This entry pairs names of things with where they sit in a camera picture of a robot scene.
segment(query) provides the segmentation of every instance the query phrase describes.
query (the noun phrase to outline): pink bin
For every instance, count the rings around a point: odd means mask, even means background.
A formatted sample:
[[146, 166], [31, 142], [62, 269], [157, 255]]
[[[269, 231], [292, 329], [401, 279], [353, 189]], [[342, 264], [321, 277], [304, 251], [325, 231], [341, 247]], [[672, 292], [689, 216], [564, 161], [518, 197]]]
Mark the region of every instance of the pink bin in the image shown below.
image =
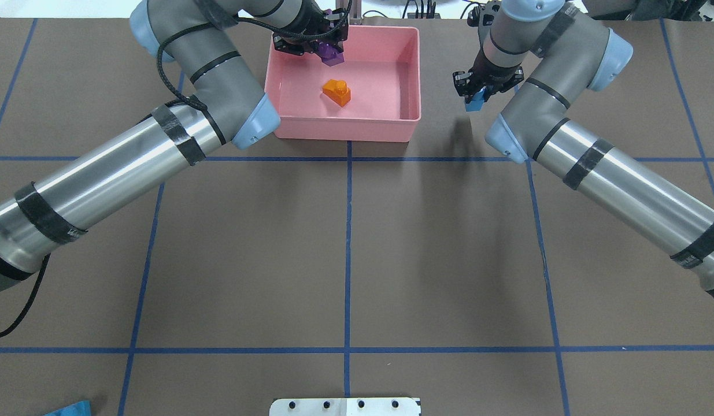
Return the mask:
[[[350, 26], [346, 62], [321, 63], [270, 44], [264, 90], [282, 124], [280, 139], [407, 142], [421, 119], [418, 29]], [[352, 100], [343, 108], [323, 95], [329, 79], [343, 79]]]

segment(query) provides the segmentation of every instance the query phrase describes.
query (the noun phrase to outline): blue grid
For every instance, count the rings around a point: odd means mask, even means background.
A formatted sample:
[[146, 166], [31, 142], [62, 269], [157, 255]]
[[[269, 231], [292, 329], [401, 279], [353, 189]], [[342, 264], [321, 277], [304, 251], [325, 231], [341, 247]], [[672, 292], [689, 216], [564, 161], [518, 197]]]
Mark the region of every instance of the blue grid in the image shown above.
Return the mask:
[[[15, 87], [16, 81], [19, 78], [20, 69], [27, 52], [31, 39], [34, 36], [35, 26], [38, 19], [34, 19], [31, 24], [31, 29], [24, 43], [21, 56], [13, 73], [13, 78], [8, 86], [8, 91], [5, 94], [5, 99], [0, 108], [0, 124], [2, 123], [3, 114], [8, 108], [10, 97]], [[711, 174], [709, 164], [714, 163], [714, 158], [706, 156], [701, 139], [698, 136], [698, 129], [693, 121], [693, 115], [688, 105], [687, 98], [682, 88], [678, 70], [676, 68], [671, 46], [669, 45], [668, 33], [664, 26], [663, 19], [660, 20], [661, 31], [663, 32], [663, 41], [668, 52], [669, 63], [673, 71], [676, 86], [679, 90], [685, 113], [691, 126], [693, 137], [697, 143], [698, 158], [636, 158], [641, 162], [695, 162], [702, 163], [706, 176], [708, 176], [711, 190], [714, 196], [714, 179]], [[184, 74], [180, 74], [179, 89], [182, 89]], [[154, 211], [153, 223], [151, 223], [151, 234], [149, 245], [146, 252], [145, 268], [143, 268], [142, 284], [138, 294], [138, 304], [135, 313], [133, 330], [128, 348], [81, 348], [81, 347], [0, 347], [0, 354], [119, 354], [127, 355], [126, 372], [121, 390], [121, 400], [119, 403], [118, 415], [124, 414], [127, 393], [130, 387], [130, 377], [132, 374], [133, 359], [135, 355], [267, 355], [267, 354], [338, 354], [343, 355], [344, 362], [344, 395], [351, 395], [350, 387], [350, 355], [351, 354], [514, 354], [514, 353], [554, 353], [557, 360], [558, 380], [560, 381], [560, 392], [563, 401], [563, 409], [565, 416], [569, 416], [570, 407], [568, 403], [568, 393], [565, 384], [565, 370], [563, 366], [562, 353], [570, 352], [688, 352], [688, 351], [714, 351], [714, 344], [702, 345], [609, 345], [609, 346], [563, 346], [560, 345], [560, 338], [557, 332], [557, 319], [554, 311], [554, 301], [552, 294], [552, 284], [550, 283], [549, 267], [547, 266], [547, 257], [545, 253], [544, 236], [542, 233], [542, 221], [539, 217], [539, 206], [537, 203], [537, 193], [534, 187], [534, 177], [532, 173], [531, 162], [526, 162], [526, 172], [528, 176], [529, 191], [531, 197], [532, 208], [534, 211], [534, 220], [537, 229], [537, 239], [539, 250], [542, 256], [543, 276], [545, 279], [545, 288], [547, 293], [547, 307], [549, 308], [550, 324], [552, 325], [552, 346], [537, 346], [537, 347], [352, 347], [351, 346], [351, 239], [352, 239], [352, 164], [354, 162], [504, 162], [508, 163], [507, 158], [501, 157], [471, 157], [471, 158], [452, 158], [452, 157], [354, 157], [352, 155], [352, 143], [347, 142], [346, 157], [225, 157], [211, 156], [207, 161], [293, 161], [293, 162], [345, 162], [347, 169], [346, 183], [346, 261], [345, 261], [345, 301], [344, 301], [344, 346], [343, 347], [283, 347], [283, 348], [138, 348], [136, 342], [138, 339], [138, 330], [140, 328], [140, 319], [142, 319], [143, 300], [145, 299], [146, 282], [151, 268], [151, 253], [153, 252], [154, 242], [156, 239], [156, 229], [158, 227], [158, 214], [161, 208], [161, 200], [164, 195], [164, 184], [158, 188], [156, 199], [156, 207]], [[73, 161], [76, 156], [0, 156], [0, 161]]]

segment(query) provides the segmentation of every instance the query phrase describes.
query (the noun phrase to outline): orange object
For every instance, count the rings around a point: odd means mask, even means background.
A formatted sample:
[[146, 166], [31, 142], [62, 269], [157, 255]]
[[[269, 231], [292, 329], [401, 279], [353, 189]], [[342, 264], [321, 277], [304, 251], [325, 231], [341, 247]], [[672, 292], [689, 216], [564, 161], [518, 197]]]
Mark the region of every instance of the orange object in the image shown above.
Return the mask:
[[346, 81], [329, 79], [323, 84], [323, 93], [340, 106], [345, 106], [352, 99], [352, 90], [346, 86]]

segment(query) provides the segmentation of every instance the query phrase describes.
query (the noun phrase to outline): light blue object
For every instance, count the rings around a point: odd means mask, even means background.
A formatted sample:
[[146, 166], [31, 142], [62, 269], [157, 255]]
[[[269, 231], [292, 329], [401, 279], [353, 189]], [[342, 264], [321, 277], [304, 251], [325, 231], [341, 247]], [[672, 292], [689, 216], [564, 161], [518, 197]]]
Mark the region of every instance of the light blue object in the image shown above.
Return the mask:
[[[159, 51], [159, 40], [156, 39], [154, 31], [151, 29], [151, 21], [149, 21], [149, 0], [142, 0], [138, 3], [133, 13], [130, 13], [130, 29], [133, 32], [135, 40], [142, 47], [146, 48], [149, 53], [156, 56]], [[164, 62], [172, 62], [174, 58], [164, 52], [161, 56]]]
[[92, 416], [90, 413], [90, 402], [88, 400], [74, 403], [45, 416]]
[[565, 0], [503, 0], [500, 10], [513, 20], [540, 21], [560, 11]]
[[634, 54], [634, 48], [629, 42], [622, 39], [618, 34], [614, 34], [611, 28], [608, 29], [608, 44], [603, 53], [601, 64], [595, 72], [593, 81], [589, 84], [589, 89], [594, 91], [603, 90], [613, 79], [627, 66]]
[[465, 111], [468, 113], [470, 111], [480, 111], [481, 108], [483, 108], [484, 103], [486, 103], [486, 100], [484, 99], [484, 92], [486, 92], [486, 88], [483, 87], [483, 89], [479, 90], [478, 93], [475, 94], [475, 97], [472, 98], [472, 101], [470, 103], [465, 103]]
[[529, 158], [500, 114], [486, 133], [486, 142], [515, 163], [522, 164]]
[[233, 138], [233, 144], [241, 150], [259, 142], [259, 139], [270, 134], [280, 127], [280, 115], [277, 114], [275, 106], [270, 102], [267, 94], [251, 112], [246, 123], [241, 126], [238, 133]]

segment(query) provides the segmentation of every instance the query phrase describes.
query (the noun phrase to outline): gray tabletop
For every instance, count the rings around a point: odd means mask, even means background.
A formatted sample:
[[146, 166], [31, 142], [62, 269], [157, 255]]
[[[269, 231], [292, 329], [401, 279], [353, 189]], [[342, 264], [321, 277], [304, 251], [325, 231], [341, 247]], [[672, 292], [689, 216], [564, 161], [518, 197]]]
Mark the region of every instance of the gray tabletop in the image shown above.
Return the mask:
[[[539, 165], [498, 158], [482, 137], [510, 95], [468, 115], [452, 88], [475, 31], [410, 23], [409, 144], [227, 145], [61, 248], [0, 340], [0, 415], [344, 395], [429, 415], [714, 415], [713, 299]], [[714, 207], [714, 23], [611, 26], [634, 58], [570, 117]], [[267, 31], [231, 34], [264, 82]], [[0, 202], [170, 98], [125, 20], [0, 19]], [[32, 282], [0, 294], [0, 330]]]

